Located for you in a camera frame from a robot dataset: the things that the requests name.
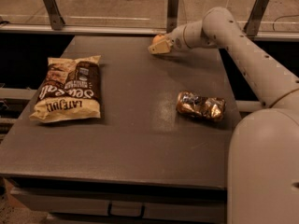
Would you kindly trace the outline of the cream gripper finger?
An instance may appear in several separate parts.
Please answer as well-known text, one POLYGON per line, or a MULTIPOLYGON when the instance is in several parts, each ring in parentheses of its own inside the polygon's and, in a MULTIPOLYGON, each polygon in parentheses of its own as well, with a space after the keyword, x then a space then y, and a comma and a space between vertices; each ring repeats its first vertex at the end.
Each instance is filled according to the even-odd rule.
POLYGON ((163 38, 158 43, 148 47, 150 54, 166 54, 171 51, 172 43, 169 39, 163 38))

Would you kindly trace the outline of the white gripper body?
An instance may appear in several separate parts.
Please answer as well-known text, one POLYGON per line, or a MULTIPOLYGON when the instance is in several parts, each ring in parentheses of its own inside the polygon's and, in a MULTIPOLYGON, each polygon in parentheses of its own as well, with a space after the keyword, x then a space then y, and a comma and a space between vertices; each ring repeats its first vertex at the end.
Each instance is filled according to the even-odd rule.
POLYGON ((180 25, 175 28, 171 33, 166 35, 167 39, 170 41, 171 46, 176 51, 183 51, 187 49, 185 40, 184 40, 184 30, 186 26, 180 25))

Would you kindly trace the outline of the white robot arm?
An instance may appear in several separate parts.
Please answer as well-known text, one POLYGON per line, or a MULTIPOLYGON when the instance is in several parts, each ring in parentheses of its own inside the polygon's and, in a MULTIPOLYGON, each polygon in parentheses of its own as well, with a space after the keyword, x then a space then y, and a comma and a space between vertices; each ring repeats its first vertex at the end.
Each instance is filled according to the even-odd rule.
POLYGON ((258 101, 239 102, 249 114, 229 147, 227 224, 299 224, 299 77, 255 45, 224 7, 156 35, 151 54, 225 49, 258 101))

